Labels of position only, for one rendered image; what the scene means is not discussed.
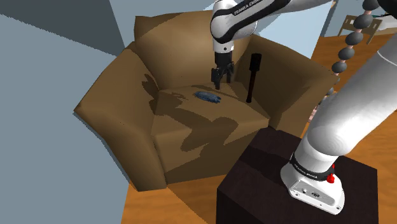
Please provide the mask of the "dark grey beaded pole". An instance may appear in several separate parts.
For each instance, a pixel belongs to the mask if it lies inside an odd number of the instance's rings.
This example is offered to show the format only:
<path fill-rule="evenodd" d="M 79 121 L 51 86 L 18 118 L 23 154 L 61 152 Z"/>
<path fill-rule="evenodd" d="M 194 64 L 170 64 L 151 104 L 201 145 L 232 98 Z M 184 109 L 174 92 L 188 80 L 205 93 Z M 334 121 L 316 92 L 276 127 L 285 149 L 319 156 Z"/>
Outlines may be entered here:
<path fill-rule="evenodd" d="M 353 22 L 354 30 L 345 38 L 347 46 L 339 51 L 339 61 L 335 62 L 331 67 L 335 76 L 338 76 L 347 69 L 347 64 L 345 62 L 354 56 L 353 47 L 362 41 L 362 30 L 371 25 L 373 20 L 371 13 L 379 7 L 379 3 L 378 0 L 364 0 L 362 7 L 364 12 L 355 18 Z"/>

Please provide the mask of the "blue oblong toy figure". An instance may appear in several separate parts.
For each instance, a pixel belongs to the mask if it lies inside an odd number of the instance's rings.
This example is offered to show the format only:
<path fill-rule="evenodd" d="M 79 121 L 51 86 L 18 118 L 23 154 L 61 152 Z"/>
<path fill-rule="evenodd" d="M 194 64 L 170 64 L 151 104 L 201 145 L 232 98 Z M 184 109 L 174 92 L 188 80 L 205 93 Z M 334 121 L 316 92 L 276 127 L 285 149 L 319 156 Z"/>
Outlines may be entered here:
<path fill-rule="evenodd" d="M 209 92 L 203 92 L 203 91 L 198 91 L 194 93 L 195 97 L 198 97 L 199 99 L 202 99 L 204 101 L 212 102 L 212 103 L 220 103 L 221 102 L 221 97 L 209 93 Z"/>

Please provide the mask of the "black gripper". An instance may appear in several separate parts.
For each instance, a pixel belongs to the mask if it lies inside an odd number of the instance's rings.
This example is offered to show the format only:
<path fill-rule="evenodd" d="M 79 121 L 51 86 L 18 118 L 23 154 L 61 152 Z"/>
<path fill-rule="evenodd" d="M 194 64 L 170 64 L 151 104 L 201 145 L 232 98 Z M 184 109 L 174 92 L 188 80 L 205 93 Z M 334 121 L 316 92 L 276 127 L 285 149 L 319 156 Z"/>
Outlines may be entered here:
<path fill-rule="evenodd" d="M 220 81 L 223 77 L 223 70 L 226 68 L 226 82 L 231 83 L 234 74 L 234 62 L 232 60 L 232 52 L 214 53 L 216 68 L 211 69 L 211 81 L 214 83 L 215 89 L 220 89 Z"/>

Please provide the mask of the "dark robot stand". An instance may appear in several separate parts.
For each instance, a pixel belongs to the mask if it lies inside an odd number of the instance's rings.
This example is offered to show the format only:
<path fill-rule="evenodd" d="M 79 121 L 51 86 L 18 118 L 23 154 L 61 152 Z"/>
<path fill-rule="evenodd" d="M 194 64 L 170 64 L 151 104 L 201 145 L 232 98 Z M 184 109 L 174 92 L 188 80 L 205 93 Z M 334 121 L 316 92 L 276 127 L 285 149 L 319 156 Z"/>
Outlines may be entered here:
<path fill-rule="evenodd" d="M 280 170 L 300 138 L 260 129 L 217 189 L 216 224 L 379 224 L 377 170 L 339 157 L 345 203 L 338 215 L 291 197 Z"/>

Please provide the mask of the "wooden chair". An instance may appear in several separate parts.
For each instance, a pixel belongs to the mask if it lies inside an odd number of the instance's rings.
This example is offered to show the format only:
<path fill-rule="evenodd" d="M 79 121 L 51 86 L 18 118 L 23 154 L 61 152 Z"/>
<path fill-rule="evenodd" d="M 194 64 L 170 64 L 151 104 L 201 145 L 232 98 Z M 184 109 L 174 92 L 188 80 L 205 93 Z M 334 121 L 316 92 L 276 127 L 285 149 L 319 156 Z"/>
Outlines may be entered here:
<path fill-rule="evenodd" d="M 356 28 L 353 26 L 353 23 L 357 16 L 353 15 L 347 15 L 345 17 L 345 20 L 338 32 L 338 36 L 341 35 L 343 30 L 348 30 L 348 31 L 354 31 L 356 32 Z M 369 35 L 369 39 L 367 40 L 367 44 L 369 44 L 374 36 L 380 35 L 379 27 L 381 25 L 382 21 L 379 19 L 374 18 L 372 20 L 372 23 L 367 27 L 361 30 L 361 33 Z"/>

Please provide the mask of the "black long-handled brush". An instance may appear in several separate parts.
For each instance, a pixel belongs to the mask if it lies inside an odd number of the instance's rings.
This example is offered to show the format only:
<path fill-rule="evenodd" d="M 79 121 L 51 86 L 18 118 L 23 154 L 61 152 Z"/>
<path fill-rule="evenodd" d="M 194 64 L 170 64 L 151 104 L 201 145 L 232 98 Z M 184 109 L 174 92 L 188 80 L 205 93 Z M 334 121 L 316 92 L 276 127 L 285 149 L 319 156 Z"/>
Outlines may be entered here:
<path fill-rule="evenodd" d="M 261 58 L 262 58 L 261 53 L 252 53 L 251 54 L 251 60 L 250 60 L 250 65 L 249 65 L 249 70 L 250 70 L 251 74 L 250 74 L 249 88 L 247 91 L 247 98 L 246 98 L 247 103 L 252 102 L 254 83 L 255 83 L 255 79 L 256 79 L 256 74 L 260 70 Z"/>

